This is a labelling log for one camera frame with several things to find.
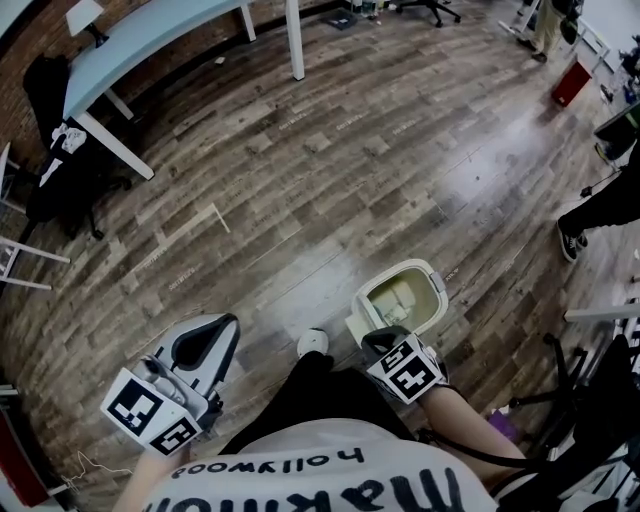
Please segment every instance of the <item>foot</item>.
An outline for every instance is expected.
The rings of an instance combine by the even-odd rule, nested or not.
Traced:
[[[580,233],[578,238],[576,238],[576,244],[578,244],[578,249],[586,249],[589,245],[589,240],[587,239],[587,235],[585,235],[584,231]]]
[[[538,51],[538,49],[528,39],[523,39],[522,37],[519,37],[517,41],[520,46],[524,46],[527,50],[531,50],[532,52]]]
[[[534,53],[534,54],[531,56],[531,58],[532,58],[533,60],[536,60],[536,61],[538,61],[538,62],[542,63],[542,64],[544,64],[544,63],[546,63],[546,62],[547,62],[547,56],[546,56],[544,53],[542,53],[542,52]]]
[[[309,352],[320,352],[327,355],[329,352],[329,337],[327,333],[321,329],[309,329],[298,340],[298,358]]]
[[[557,223],[558,235],[560,235],[560,247],[562,254],[569,263],[575,263],[578,259],[577,238],[569,236],[560,229],[560,221]]]

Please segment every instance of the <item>brick wall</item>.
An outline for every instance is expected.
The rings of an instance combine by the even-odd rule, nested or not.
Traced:
[[[96,24],[104,31],[147,1],[101,0],[105,12]],[[300,7],[325,1],[301,0]],[[86,33],[75,38],[69,35],[65,13],[75,3],[76,0],[48,2],[32,19],[21,22],[21,31],[6,53],[0,56],[0,148],[11,141],[13,159],[21,162],[28,159],[27,169],[30,170],[42,162],[45,151],[28,99],[22,90],[22,77],[40,53],[47,56],[63,54],[72,59],[82,48],[92,44],[91,36]],[[254,25],[260,25],[284,15],[284,0],[257,0],[250,9]],[[228,13],[206,23],[141,63],[124,76],[114,90],[125,101],[130,101],[181,64],[243,30],[241,18],[236,13]]]

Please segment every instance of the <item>white t-shirt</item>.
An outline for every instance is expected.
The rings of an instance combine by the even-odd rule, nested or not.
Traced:
[[[357,420],[301,423],[238,455],[189,463],[143,512],[489,512],[478,478],[437,448]]]

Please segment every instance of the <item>white desk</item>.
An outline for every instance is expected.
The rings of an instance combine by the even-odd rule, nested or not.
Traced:
[[[88,112],[105,94],[127,118],[133,113],[110,87],[144,59],[174,39],[233,9],[240,8],[247,35],[255,40],[248,0],[151,0],[114,25],[100,48],[87,48],[71,64],[64,119],[73,118],[87,132],[146,179],[153,170]],[[304,78],[298,0],[286,0],[287,30],[293,76]]]

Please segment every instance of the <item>white device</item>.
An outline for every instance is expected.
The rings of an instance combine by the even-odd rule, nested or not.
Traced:
[[[375,360],[367,373],[405,404],[444,380],[435,353],[403,329],[373,331],[363,338],[362,348],[368,361]]]
[[[100,410],[145,448],[172,455],[222,414],[215,386],[239,337],[238,319],[230,314],[175,325],[133,371],[120,370]]]

